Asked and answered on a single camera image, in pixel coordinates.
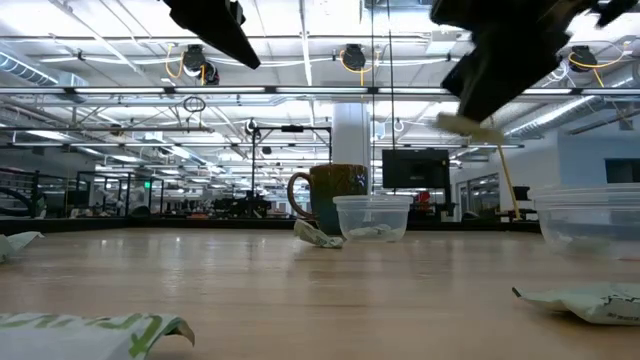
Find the long ceiling light bar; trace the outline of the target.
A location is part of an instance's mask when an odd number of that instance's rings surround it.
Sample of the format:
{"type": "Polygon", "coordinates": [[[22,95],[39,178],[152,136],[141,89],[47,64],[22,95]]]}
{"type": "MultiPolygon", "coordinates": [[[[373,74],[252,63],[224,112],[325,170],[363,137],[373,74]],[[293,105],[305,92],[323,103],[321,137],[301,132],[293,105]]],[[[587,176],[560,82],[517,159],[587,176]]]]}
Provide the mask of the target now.
{"type": "MultiPolygon", "coordinates": [[[[208,95],[208,94],[286,94],[286,95],[418,95],[449,96],[435,87],[303,87],[303,86],[229,86],[229,87],[0,87],[2,95],[208,95]]],[[[640,96],[640,88],[533,88],[523,96],[640,96]]]]}

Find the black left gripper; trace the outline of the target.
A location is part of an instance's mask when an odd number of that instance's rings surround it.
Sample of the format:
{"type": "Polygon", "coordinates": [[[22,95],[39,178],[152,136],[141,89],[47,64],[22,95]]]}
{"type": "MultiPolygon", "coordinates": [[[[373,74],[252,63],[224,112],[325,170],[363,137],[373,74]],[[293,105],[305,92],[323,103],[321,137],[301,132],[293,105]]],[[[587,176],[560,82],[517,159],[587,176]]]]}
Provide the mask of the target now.
{"type": "Polygon", "coordinates": [[[181,28],[189,30],[205,44],[241,64],[257,69],[261,65],[242,25],[246,21],[237,0],[163,0],[169,15],[181,28]]]}

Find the black metal table frame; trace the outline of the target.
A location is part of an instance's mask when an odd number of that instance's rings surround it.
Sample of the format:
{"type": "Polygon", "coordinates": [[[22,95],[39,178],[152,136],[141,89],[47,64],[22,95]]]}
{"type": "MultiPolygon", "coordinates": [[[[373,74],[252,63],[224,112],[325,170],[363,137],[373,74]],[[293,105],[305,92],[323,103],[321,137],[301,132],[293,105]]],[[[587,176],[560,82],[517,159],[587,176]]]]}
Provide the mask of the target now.
{"type": "MultiPolygon", "coordinates": [[[[187,228],[187,229],[242,229],[292,230],[294,220],[287,219],[231,219],[203,220],[182,218],[81,218],[81,219],[9,219],[0,220],[0,234],[13,235],[27,231],[43,234],[94,231],[121,228],[187,228]]],[[[537,222],[494,223],[470,222],[417,222],[407,223],[408,231],[504,231],[541,233],[537,222]]]]}

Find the brown teal ceramic mug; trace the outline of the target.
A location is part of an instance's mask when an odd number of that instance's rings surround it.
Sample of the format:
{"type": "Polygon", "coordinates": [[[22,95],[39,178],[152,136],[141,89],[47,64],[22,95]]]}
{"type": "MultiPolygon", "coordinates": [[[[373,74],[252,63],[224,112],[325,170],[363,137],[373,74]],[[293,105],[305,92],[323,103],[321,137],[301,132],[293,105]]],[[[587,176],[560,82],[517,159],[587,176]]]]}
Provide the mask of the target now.
{"type": "Polygon", "coordinates": [[[287,198],[292,209],[301,217],[313,220],[327,235],[341,234],[336,205],[338,196],[367,195],[368,168],[358,164],[324,164],[311,167],[308,173],[298,172],[287,184],[287,198]],[[303,210],[295,200],[294,183],[298,178],[309,185],[311,211],[303,210]]]}

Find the clear plastic bowl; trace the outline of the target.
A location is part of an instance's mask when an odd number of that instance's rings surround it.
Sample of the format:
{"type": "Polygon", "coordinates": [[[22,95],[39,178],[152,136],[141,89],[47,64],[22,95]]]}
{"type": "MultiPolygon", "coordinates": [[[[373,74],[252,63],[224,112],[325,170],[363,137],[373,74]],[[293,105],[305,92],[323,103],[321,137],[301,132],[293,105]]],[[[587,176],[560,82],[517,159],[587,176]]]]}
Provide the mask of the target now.
{"type": "Polygon", "coordinates": [[[640,183],[545,187],[528,196],[553,251],[640,260],[640,183]]]}
{"type": "Polygon", "coordinates": [[[355,228],[387,224],[394,229],[394,241],[401,240],[408,223],[408,215],[413,199],[399,195],[349,195],[337,196],[333,199],[338,214],[342,235],[353,241],[382,241],[357,240],[348,235],[355,228]]]}

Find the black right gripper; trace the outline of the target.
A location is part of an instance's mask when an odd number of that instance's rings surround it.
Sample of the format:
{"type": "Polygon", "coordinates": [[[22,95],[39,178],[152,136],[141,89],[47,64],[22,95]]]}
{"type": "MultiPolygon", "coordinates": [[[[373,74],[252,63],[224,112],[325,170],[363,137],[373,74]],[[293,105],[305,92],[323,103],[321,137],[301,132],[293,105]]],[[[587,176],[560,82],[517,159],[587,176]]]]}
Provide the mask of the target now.
{"type": "Polygon", "coordinates": [[[433,0],[430,19],[474,32],[475,48],[441,86],[460,99],[458,114],[482,122],[559,66],[557,52],[575,16],[598,0],[433,0]],[[525,30],[489,30],[525,27],[525,30]]]}

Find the black metal rig frame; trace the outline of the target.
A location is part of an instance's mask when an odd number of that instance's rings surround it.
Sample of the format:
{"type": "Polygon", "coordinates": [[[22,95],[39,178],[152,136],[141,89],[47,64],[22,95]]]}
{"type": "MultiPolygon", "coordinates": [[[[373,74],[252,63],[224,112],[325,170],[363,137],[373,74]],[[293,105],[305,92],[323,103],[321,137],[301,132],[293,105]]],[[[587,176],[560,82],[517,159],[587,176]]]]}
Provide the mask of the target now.
{"type": "Polygon", "coordinates": [[[332,146],[332,128],[330,126],[303,126],[303,125],[281,125],[281,126],[255,126],[251,130],[251,193],[250,200],[254,201],[256,196],[256,149],[259,147],[259,143],[257,142],[257,133],[265,131],[265,133],[261,136],[260,141],[266,140],[272,132],[277,131],[281,133],[304,133],[305,131],[311,132],[315,135],[325,147],[328,148],[328,157],[329,163],[332,163],[333,159],[333,146],[332,146]],[[326,131],[328,133],[328,140],[325,140],[323,137],[319,135],[320,131],[326,131]]]}

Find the white square column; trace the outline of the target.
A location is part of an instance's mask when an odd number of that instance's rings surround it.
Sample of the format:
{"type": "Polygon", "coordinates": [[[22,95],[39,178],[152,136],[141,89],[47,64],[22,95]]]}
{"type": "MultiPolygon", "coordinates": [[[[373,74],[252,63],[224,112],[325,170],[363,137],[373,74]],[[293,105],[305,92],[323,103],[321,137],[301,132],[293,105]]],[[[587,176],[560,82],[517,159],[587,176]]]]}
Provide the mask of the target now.
{"type": "Polygon", "coordinates": [[[365,194],[371,193],[371,118],[367,104],[333,104],[332,161],[366,168],[365,194]]]}

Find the black monitor screen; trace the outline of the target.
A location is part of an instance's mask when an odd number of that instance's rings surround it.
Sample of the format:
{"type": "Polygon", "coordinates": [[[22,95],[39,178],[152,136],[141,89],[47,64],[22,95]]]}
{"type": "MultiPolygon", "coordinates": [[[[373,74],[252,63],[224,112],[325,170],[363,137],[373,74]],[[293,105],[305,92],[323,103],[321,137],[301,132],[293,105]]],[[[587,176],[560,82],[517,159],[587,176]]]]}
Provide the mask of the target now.
{"type": "Polygon", "coordinates": [[[384,188],[446,189],[450,186],[449,153],[446,150],[383,150],[384,188]]]}

